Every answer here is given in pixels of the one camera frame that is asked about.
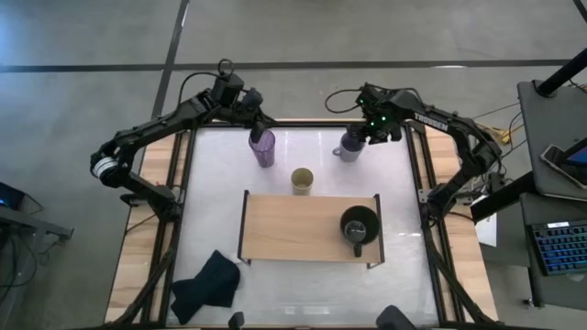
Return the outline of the black rounded device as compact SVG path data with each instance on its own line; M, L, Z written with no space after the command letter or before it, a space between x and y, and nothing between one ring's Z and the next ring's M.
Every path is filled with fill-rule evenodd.
M378 330L417 330L416 326L396 306L384 308L376 318Z

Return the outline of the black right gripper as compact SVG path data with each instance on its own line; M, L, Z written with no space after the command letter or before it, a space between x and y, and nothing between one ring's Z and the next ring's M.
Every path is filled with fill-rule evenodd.
M369 145L399 141L403 137L403 119L389 99L381 93L363 94L364 125L351 124L347 127L350 138Z

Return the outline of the blue backlit keyboard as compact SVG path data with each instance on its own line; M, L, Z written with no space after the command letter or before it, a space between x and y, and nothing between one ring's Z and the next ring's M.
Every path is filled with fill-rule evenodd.
M528 227L545 276L587 272L587 220Z

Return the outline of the dark blue cloth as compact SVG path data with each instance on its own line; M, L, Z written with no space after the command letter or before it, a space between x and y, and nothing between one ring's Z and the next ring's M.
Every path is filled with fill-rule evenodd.
M172 312L180 325L186 325L204 305L229 308L239 282L238 266L215 250L192 279L172 284Z

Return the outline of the smartphone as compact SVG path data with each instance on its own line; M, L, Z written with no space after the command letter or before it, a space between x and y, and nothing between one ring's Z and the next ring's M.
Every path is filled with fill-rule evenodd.
M551 169L560 173L570 182L583 190L587 190L587 167L575 167L562 164L561 161L565 151L566 150L562 150L555 145L550 145L540 155L540 158L543 162L548 164Z

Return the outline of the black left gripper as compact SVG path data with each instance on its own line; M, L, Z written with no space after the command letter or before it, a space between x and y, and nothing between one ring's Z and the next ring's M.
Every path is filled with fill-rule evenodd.
M244 96L236 101L229 112L228 121L244 127L251 127L249 140L258 143L262 137L265 127L274 127L277 121L266 115L262 109L262 94L255 88L243 90Z

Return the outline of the black mug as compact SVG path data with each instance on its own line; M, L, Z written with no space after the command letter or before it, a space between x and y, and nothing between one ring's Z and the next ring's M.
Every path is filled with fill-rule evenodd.
M369 207L354 205L347 209L339 221L344 239L352 245L353 256L362 257L362 248L374 242L380 233L378 215Z

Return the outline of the black pole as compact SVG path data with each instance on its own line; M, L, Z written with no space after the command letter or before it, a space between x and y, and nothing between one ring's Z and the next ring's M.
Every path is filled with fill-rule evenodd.
M545 81L534 82L535 91L543 97L553 97L565 82L585 68L587 68L587 48L560 67Z

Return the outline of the tall cream cup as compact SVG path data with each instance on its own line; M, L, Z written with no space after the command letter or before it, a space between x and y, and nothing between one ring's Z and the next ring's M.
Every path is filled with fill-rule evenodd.
M297 168L291 173L293 195L307 196L311 193L314 174L308 168Z

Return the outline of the purple faceted plastic cup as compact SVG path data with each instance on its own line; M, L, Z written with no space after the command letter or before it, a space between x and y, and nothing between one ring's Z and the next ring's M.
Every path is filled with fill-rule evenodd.
M269 168L274 164L275 143L276 137L270 130L264 130L257 142L249 139L249 147L260 167Z

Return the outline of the tablet with blue screen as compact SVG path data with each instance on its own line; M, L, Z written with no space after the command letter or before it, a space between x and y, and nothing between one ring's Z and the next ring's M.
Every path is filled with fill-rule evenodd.
M563 153L562 164L587 167L587 137L574 144Z

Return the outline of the lavender mug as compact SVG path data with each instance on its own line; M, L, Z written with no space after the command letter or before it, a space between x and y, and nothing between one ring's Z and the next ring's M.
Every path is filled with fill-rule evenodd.
M332 150L332 154L345 162L356 161L365 147L365 142L347 132L342 135L339 144Z

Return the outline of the white paper sheet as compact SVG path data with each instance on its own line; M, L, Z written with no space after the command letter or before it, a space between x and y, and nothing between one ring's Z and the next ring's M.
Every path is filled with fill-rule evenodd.
M483 218L475 225L475 231L480 244L497 247L497 214Z

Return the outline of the wooden shelf with black legs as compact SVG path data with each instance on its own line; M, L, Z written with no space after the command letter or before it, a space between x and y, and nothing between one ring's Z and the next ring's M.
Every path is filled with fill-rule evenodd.
M352 206L366 206L381 216L380 196L296 196L244 192L238 234L238 258L365 263L385 262L383 233L354 256L343 237L341 216Z

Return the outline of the grey keyboard stand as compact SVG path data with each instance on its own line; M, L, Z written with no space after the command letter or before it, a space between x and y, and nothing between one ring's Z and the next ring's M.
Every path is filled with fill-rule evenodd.
M545 276L528 227L536 224L587 220L587 203L524 193L520 197L529 259L531 302L587 311L587 272Z

